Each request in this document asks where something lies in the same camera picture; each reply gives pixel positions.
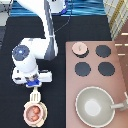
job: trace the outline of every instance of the round pad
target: round pad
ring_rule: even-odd
[[[100,63],[98,70],[103,76],[112,76],[115,72],[114,66],[109,62]]]
[[[73,53],[79,57],[79,58],[84,58],[88,55],[89,50],[86,46],[86,44],[82,42],[77,42],[72,46],[72,51]]]
[[[79,62],[75,66],[75,72],[79,76],[87,76],[91,71],[89,64],[86,62]]]
[[[96,48],[96,54],[100,57],[108,57],[111,54],[111,49],[106,45],[99,45]]]

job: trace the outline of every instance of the cable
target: cable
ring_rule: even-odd
[[[67,24],[69,24],[69,21],[70,21],[70,19],[71,19],[71,16],[72,16],[72,10],[73,10],[73,0],[71,0],[71,2],[72,2],[72,8],[71,8],[71,13],[70,13],[70,16],[69,16],[69,18],[68,18],[68,21],[64,24],[64,25],[62,25],[59,29],[57,29],[56,31],[55,31],[55,33],[56,32],[58,32],[59,30],[61,30],[63,27],[65,27]]]
[[[4,10],[3,11],[0,11],[0,13],[7,11],[6,10],[6,7],[5,7],[5,4],[3,4],[1,1],[0,1],[0,3],[4,6]]]
[[[12,0],[9,2],[9,6],[8,6],[8,9],[6,8],[6,6],[5,6],[5,4],[3,4],[1,1],[0,1],[0,3],[4,6],[4,9],[5,10],[3,10],[3,11],[0,11],[0,13],[2,13],[2,12],[7,12],[8,13],[8,16],[10,16],[9,15],[9,11],[10,11],[10,5],[11,5],[11,3],[12,3]]]
[[[10,11],[10,9],[9,9],[9,8],[10,8],[10,5],[11,5],[12,1],[13,1],[13,0],[11,0],[11,1],[10,1],[9,6],[8,6],[8,11],[7,11],[8,16],[10,16],[10,15],[9,15],[9,11]]]

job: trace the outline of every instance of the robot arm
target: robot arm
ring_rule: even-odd
[[[55,40],[51,10],[47,0],[17,0],[23,7],[36,13],[42,20],[46,39],[25,38],[20,45],[28,46],[35,58],[52,60],[58,54],[58,47]]]
[[[42,20],[45,38],[24,38],[12,51],[15,64],[12,79],[16,84],[23,84],[35,80],[51,82],[51,72],[39,73],[36,59],[52,60],[58,54],[55,40],[50,6],[47,0],[17,0],[23,7],[36,13]]]

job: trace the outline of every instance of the black disc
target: black disc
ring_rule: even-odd
[[[114,66],[109,62],[100,63],[98,70],[103,76],[112,76],[115,72]]]
[[[87,76],[91,71],[89,64],[86,62],[79,62],[75,66],[75,72],[79,76]]]
[[[106,45],[99,45],[96,48],[96,54],[100,57],[108,57],[111,54],[111,49]]]

